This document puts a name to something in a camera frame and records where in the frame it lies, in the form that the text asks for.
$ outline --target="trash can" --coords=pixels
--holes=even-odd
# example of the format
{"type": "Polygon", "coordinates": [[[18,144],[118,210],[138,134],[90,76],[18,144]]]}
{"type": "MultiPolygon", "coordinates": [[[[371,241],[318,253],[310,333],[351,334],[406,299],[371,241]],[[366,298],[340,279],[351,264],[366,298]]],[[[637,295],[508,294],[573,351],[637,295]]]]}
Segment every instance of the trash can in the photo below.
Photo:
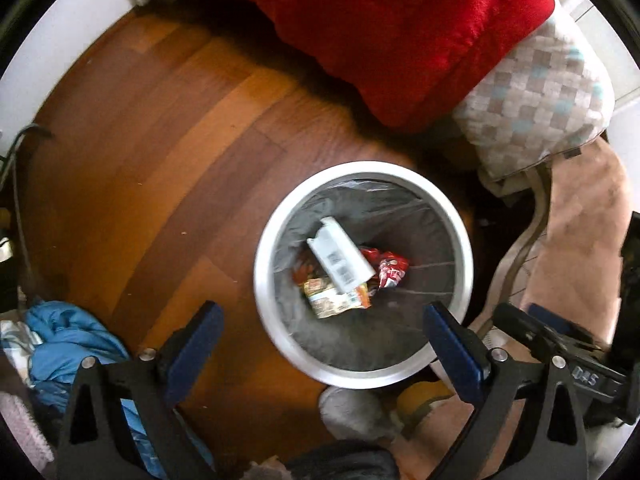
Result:
{"type": "Polygon", "coordinates": [[[462,320],[472,280],[471,246],[451,202],[414,171],[371,161],[334,166],[297,186],[268,221],[254,267],[258,312],[284,357],[318,381],[354,389],[401,381],[432,362],[422,308],[439,300],[462,320]],[[318,319],[291,268],[326,216],[356,245],[392,251],[410,267],[370,308],[318,319]]]}

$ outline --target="gray trash bag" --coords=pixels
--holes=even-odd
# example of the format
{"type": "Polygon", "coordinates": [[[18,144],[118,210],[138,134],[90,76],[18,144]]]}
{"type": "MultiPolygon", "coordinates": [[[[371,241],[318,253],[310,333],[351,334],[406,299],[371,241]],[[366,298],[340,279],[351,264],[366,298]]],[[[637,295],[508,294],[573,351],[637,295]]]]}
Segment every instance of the gray trash bag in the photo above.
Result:
{"type": "Polygon", "coordinates": [[[435,300],[448,306],[454,280],[453,247],[442,220],[424,200],[389,182],[351,180],[319,191],[293,215],[274,255],[284,325],[308,354],[342,370],[387,368],[420,350],[428,342],[422,307],[435,300]],[[392,251],[410,267],[399,286],[375,294],[370,308],[318,319],[291,268],[325,216],[334,217],[356,245],[392,251]]]}

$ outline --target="red wrapper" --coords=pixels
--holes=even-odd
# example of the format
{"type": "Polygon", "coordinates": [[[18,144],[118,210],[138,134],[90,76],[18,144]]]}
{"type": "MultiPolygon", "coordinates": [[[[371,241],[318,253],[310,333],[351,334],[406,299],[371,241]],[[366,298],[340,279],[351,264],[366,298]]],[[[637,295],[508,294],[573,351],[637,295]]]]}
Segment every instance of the red wrapper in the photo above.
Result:
{"type": "Polygon", "coordinates": [[[383,253],[378,267],[380,278],[380,288],[386,286],[396,286],[404,278],[406,270],[409,268],[409,261],[402,256],[393,253],[383,253]]]}
{"type": "Polygon", "coordinates": [[[377,277],[369,280],[370,296],[379,288],[396,286],[409,268],[406,258],[388,251],[381,253],[378,249],[361,247],[360,252],[378,273],[377,277]]]}

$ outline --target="checkered pillow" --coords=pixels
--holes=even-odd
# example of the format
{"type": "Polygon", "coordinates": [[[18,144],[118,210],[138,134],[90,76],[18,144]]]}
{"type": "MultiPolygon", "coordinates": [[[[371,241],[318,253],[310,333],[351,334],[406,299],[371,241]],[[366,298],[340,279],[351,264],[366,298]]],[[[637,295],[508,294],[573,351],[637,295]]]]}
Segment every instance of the checkered pillow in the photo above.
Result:
{"type": "Polygon", "coordinates": [[[453,117],[499,180],[593,140],[613,106],[604,65],[556,0],[551,17],[485,76],[453,117]]]}

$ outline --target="floor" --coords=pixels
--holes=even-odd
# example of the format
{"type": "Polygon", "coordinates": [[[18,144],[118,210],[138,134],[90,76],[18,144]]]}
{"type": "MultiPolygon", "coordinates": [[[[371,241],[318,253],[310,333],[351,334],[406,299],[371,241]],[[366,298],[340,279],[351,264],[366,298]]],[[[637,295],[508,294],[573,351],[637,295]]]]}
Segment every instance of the floor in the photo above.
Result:
{"type": "Polygon", "coordinates": [[[252,265],[273,209],[350,160],[431,178],[472,239],[475,206],[255,7],[181,2],[124,17],[42,107],[54,139],[22,155],[19,188],[35,291],[87,308],[133,352],[217,301],[225,331],[181,409],[219,460],[286,459],[330,436],[322,384],[281,357],[256,312],[252,265]]]}

